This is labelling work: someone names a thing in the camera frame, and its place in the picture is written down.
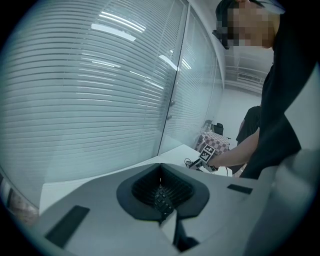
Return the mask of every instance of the white table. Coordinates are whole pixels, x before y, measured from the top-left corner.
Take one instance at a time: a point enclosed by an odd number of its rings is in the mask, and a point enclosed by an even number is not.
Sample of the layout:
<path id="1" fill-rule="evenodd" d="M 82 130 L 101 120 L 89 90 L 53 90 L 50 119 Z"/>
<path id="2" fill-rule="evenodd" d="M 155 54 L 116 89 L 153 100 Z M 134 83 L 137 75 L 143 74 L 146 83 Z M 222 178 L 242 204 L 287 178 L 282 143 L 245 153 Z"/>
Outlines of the white table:
<path id="1" fill-rule="evenodd" d="M 112 171 L 106 174 L 102 174 L 99 176 L 93 176 L 88 178 L 76 179 L 76 180 L 68 180 L 61 182 L 47 182 L 42 186 L 41 197 L 40 197 L 40 205 L 39 205 L 39 214 L 42 214 L 47 208 L 53 205 L 55 202 L 59 201 L 81 185 L 106 175 L 115 174 L 118 172 L 125 171 L 130 168 L 144 166 L 148 164 L 154 163 L 166 163 L 166 164 L 174 164 L 178 166 L 185 167 L 185 159 L 189 158 L 191 161 L 195 161 L 198 159 L 199 152 L 192 149 L 187 145 L 178 146 L 168 152 L 165 152 L 161 155 L 148 159 L 146 161 L 134 164 L 132 166 L 128 166 L 126 168 Z M 201 171 L 208 173 L 209 175 L 223 175 L 223 176 L 232 176 L 232 171 L 229 168 L 220 167 L 215 172 L 208 172 L 205 168 L 201 167 Z"/>

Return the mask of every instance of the ceiling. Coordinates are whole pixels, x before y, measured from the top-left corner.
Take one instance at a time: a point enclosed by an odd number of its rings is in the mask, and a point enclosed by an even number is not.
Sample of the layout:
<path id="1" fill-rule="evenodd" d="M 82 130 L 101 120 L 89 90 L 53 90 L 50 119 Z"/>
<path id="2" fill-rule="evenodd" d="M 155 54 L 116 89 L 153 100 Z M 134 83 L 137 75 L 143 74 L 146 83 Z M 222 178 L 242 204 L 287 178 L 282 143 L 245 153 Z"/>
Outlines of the ceiling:
<path id="1" fill-rule="evenodd" d="M 220 0 L 197 1 L 216 18 L 216 7 Z M 224 83 L 261 94 L 263 83 L 273 64 L 273 50 L 252 46 L 231 46 L 229 50 L 224 50 L 224 54 L 226 66 Z M 239 81 L 238 73 L 261 78 L 261 82 Z"/>

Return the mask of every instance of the window blinds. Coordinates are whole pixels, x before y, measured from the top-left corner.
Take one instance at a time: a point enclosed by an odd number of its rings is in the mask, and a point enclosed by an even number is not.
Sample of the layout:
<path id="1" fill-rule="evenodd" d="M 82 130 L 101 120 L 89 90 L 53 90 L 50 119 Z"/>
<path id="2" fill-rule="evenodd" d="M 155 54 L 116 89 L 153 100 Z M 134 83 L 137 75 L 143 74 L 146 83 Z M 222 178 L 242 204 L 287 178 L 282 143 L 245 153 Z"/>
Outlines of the window blinds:
<path id="1" fill-rule="evenodd" d="M 157 155 L 186 17 L 181 0 L 45 0 L 23 18 L 1 57 L 0 164 L 31 203 Z"/>
<path id="2" fill-rule="evenodd" d="M 191 8 L 182 61 L 169 108 L 160 153 L 181 144 L 194 147 L 204 124 L 214 85 L 216 55 L 208 34 Z"/>

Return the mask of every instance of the black slot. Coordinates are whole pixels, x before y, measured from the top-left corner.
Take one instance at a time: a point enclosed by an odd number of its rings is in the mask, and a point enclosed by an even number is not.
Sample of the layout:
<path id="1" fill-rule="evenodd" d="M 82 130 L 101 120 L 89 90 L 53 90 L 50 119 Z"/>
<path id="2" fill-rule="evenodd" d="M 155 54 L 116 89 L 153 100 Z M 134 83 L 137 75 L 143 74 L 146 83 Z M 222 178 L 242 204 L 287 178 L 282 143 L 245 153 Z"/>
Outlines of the black slot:
<path id="1" fill-rule="evenodd" d="M 248 194 L 248 195 L 250 195 L 252 190 L 253 190 L 250 187 L 239 186 L 239 185 L 235 185 L 235 184 L 231 184 L 227 188 L 230 189 L 230 190 L 238 191 L 238 192 L 245 193 L 245 194 Z"/>
<path id="2" fill-rule="evenodd" d="M 209 200 L 209 190 L 201 182 L 175 166 L 154 164 L 124 180 L 116 190 L 122 208 L 138 220 L 161 223 L 172 213 L 179 219 L 197 216 Z"/>
<path id="3" fill-rule="evenodd" d="M 46 234 L 45 238 L 63 248 L 90 209 L 76 205 Z"/>

